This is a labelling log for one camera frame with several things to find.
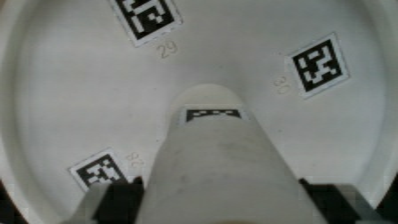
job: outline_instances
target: black square pattern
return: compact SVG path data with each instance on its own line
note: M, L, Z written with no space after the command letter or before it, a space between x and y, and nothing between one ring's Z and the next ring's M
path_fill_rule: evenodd
M311 92L343 76L341 61L331 39L293 56L293 63L304 90Z
M190 122L196 118L206 116L231 116L242 118L240 111L236 109L196 109L187 110L187 122Z
M146 38L174 22L165 0L116 0L135 40Z
M78 178L85 188L94 183L128 183L114 158L105 154L78 170Z

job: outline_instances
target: printed marker sticker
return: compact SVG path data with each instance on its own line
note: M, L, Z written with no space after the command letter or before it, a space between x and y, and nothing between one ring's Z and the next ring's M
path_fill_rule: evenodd
M181 25L172 0L109 0L135 47Z
M94 183L128 183L114 151L107 149L71 168L71 175L84 191Z
M192 122L197 118L213 116L215 118L236 117L242 120L249 121L249 116L242 108L185 108L180 115L180 126Z
M302 96L309 98L350 77L336 33L290 55L288 64Z

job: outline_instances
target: black and white square marker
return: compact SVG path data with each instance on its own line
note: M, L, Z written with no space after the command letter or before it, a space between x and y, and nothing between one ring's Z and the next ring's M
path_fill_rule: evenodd
M350 77L336 34L292 54L290 65L308 98Z
M110 0L116 15L139 47L183 23L172 0Z
M185 108L181 110L180 115L180 125L192 122L197 118L215 116L215 118L226 118L226 117L236 117L242 120L249 121L249 116L245 113L245 110L242 108L219 108L219 109L208 109L208 108Z
M190 122L196 118L206 116L231 116L242 118L240 111L236 109L220 110L220 109L192 109L187 110L187 119L185 121Z
M128 183L112 150L98 153L69 171L85 191L94 183Z

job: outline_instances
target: white surface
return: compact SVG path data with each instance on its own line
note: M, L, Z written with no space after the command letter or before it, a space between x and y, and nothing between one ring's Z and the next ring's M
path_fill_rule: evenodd
M190 88L176 101L180 109L185 104L244 107L215 85ZM249 117L201 117L171 129L139 224L327 223L251 112Z
M201 83L222 84L244 98L297 177L359 184L366 198L377 203L396 172L391 157L396 67L382 59L387 56L391 60L396 55L398 36L380 37L382 43L391 38L391 45L380 48L377 31L387 33L395 24L379 20L373 30L371 15L393 14L386 8L395 10L395 1L382 0L386 5L379 1L366 3L380 8L373 14L361 0L174 2L185 23L139 49L107 1L43 0L32 19L29 13L13 17L29 19L29 29L11 17L2 22L4 27L13 25L27 31L23 34L7 27L2 30L7 38L0 38L7 81L2 82L0 151L2 159L7 157L2 178L16 185L20 207L23 203L37 204L27 188L37 189L59 217L69 217L84 192L68 167L109 147L126 166L135 164L132 175L148 178L167 133L169 104L181 91ZM21 0L7 3L5 7L18 10L32 4ZM350 80L304 100L284 57L331 32L340 36ZM178 53L162 59L156 48L167 41L174 41ZM16 61L9 52L20 55ZM286 79L292 87L286 94L279 94L284 91L276 87L279 79ZM132 153L141 162L126 160ZM23 160L11 164L14 157L27 159L27 166ZM387 184L380 186L384 175ZM50 210L30 210L37 217L52 219Z

